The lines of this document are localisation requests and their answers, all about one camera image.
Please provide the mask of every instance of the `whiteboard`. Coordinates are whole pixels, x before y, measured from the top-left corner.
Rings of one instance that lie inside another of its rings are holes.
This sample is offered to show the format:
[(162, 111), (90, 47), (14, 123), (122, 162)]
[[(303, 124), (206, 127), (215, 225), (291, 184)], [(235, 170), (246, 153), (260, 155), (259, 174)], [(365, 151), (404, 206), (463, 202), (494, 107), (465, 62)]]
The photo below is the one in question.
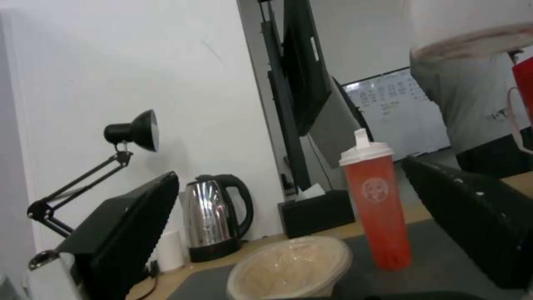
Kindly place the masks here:
[(431, 102), (410, 68), (343, 86), (361, 109), (375, 141), (387, 142), (401, 160), (450, 146), (439, 107)]

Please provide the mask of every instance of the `electric kettle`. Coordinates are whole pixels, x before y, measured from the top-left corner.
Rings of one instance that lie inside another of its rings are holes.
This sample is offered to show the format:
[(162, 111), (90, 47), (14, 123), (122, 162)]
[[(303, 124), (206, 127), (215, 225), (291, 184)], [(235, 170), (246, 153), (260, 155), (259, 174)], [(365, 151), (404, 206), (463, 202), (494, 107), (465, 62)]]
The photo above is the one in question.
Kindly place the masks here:
[[(228, 187), (236, 187), (244, 200), (246, 217), (238, 224)], [(191, 182), (181, 199), (191, 262), (224, 257), (240, 248), (240, 239), (254, 218), (252, 197), (246, 185), (233, 175), (202, 175)]]

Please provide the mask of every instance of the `plastic bowl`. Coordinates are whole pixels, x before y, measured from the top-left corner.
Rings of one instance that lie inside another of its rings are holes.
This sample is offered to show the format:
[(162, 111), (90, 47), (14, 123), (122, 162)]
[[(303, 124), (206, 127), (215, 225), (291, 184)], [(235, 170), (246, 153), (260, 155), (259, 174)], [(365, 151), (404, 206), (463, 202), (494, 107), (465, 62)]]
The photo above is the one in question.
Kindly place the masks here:
[(310, 236), (265, 246), (241, 260), (228, 278), (233, 300), (331, 296), (352, 252), (338, 239)]

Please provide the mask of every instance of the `kettle handle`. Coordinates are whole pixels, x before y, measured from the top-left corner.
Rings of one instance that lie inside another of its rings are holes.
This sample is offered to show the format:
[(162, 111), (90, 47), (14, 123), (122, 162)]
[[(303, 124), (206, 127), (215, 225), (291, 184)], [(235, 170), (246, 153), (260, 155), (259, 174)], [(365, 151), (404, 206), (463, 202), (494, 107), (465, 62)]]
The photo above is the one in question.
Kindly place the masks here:
[(246, 185), (242, 180), (233, 175), (218, 175), (215, 176), (216, 181), (219, 182), (222, 188), (236, 187), (239, 190), (239, 194), (244, 200), (244, 205), (246, 207), (246, 216), (244, 217), (243, 222), (239, 225), (238, 228), (238, 238), (242, 238), (246, 232), (250, 229), (252, 221), (254, 219), (254, 206), (252, 204), (252, 196)]

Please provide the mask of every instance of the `lamp arm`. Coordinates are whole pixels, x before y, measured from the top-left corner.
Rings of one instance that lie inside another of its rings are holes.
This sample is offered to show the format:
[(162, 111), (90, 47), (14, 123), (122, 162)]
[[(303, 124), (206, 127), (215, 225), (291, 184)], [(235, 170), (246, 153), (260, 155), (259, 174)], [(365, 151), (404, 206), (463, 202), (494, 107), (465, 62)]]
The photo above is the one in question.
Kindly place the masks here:
[[(126, 168), (129, 165), (130, 159), (132, 156), (133, 156), (133, 153), (131, 152), (118, 151), (117, 153), (112, 155), (110, 158), (102, 162), (101, 164), (89, 170), (87, 173), (71, 181), (66, 186), (53, 192), (49, 196), (44, 197), (32, 203), (27, 211), (28, 217), (37, 222), (40, 222), (41, 224), (55, 231), (57, 234), (61, 235), (62, 237), (64, 238), (68, 237), (74, 230), (71, 227), (69, 227), (67, 224), (54, 218), (55, 211), (63, 207), (65, 204), (69, 203), (70, 201), (74, 200), (75, 198), (79, 197), (81, 194), (87, 192), (88, 190), (96, 186), (97, 184), (111, 177), (113, 174), (117, 173), (121, 169)], [(73, 186), (80, 183), (87, 177), (93, 175), (94, 173), (98, 172), (105, 166), (115, 161), (118, 162), (119, 165), (116, 166), (111, 171), (105, 173), (100, 178), (96, 179), (95, 181), (93, 181), (92, 183), (86, 186), (83, 186), (81, 188), (78, 188), (72, 191), (68, 191), (68, 189), (72, 188)], [(58, 203), (55, 206), (51, 206), (52, 202), (61, 200), (63, 198), (66, 198), (66, 199), (62, 200), (60, 203)]]

